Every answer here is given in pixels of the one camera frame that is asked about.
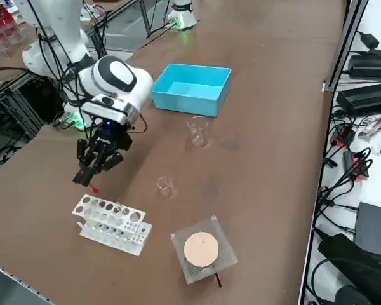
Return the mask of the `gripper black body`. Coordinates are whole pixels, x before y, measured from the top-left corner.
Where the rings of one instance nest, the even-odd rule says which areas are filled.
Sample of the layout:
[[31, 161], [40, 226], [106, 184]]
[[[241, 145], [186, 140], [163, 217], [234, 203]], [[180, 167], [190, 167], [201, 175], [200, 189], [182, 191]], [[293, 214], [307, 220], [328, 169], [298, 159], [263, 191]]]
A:
[[90, 147], [100, 148], [106, 145], [106, 152], [122, 149], [127, 151], [133, 143], [128, 134], [130, 124], [102, 123], [90, 138]]

